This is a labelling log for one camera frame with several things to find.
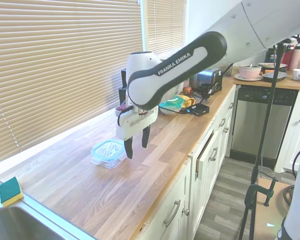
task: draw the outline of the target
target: white wall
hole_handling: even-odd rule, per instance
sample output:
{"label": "white wall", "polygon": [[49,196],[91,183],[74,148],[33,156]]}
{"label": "white wall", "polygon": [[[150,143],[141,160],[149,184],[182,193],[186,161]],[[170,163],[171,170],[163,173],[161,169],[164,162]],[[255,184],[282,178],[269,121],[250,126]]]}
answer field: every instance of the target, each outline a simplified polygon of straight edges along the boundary
{"label": "white wall", "polygon": [[[226,14],[235,5],[240,3],[240,0],[189,0],[189,26],[187,42],[190,43],[224,14]],[[257,64],[263,63],[266,52],[259,53],[256,56],[251,56],[238,64]]]}

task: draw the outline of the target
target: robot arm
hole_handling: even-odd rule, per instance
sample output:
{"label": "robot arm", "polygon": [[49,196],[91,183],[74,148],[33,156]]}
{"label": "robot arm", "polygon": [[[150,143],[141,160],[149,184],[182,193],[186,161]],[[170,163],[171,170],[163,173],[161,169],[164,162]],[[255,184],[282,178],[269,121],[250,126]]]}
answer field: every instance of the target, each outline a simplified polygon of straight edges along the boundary
{"label": "robot arm", "polygon": [[[291,13],[298,12],[293,19]],[[128,104],[118,117],[116,135],[132,158],[132,136],[158,116],[164,94],[190,76],[210,67],[246,59],[290,36],[300,34],[300,0],[243,0],[187,46],[164,61],[151,52],[132,53],[126,66]]]}

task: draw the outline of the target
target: yellow sponge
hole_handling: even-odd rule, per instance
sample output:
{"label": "yellow sponge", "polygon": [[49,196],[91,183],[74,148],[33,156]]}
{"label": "yellow sponge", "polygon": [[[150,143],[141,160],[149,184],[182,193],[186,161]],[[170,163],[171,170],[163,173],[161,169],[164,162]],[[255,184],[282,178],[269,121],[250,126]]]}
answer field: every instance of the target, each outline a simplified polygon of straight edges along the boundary
{"label": "yellow sponge", "polygon": [[4,207],[22,199],[24,194],[16,177],[0,184],[0,200]]}

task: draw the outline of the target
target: toaster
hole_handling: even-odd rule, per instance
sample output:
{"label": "toaster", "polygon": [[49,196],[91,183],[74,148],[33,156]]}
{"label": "toaster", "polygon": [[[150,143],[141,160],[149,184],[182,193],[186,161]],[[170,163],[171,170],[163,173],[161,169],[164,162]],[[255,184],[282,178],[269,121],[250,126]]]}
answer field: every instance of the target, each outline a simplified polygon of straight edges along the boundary
{"label": "toaster", "polygon": [[222,90],[222,74],[220,68],[206,69],[189,78],[189,85],[195,91],[208,98]]}

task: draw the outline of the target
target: plate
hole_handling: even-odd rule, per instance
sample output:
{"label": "plate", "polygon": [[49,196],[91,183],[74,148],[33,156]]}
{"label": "plate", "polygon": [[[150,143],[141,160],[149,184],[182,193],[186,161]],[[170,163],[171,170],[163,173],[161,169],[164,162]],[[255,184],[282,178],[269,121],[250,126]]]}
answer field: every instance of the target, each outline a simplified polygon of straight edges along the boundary
{"label": "plate", "polygon": [[238,73],[238,74],[234,75],[234,77],[236,79],[239,79],[239,80],[242,80],[242,81],[249,81],[249,82],[262,80],[262,76],[260,76],[260,75],[257,76],[256,78],[253,78],[253,79],[245,79],[245,78],[243,78],[243,77],[240,76],[240,73]]}
{"label": "plate", "polygon": [[[262,62],[262,63],[258,63],[259,66],[264,67],[264,68],[268,68],[268,69],[274,69],[274,64],[273,62]],[[284,68],[286,67],[287,64],[280,64],[280,68]]]}

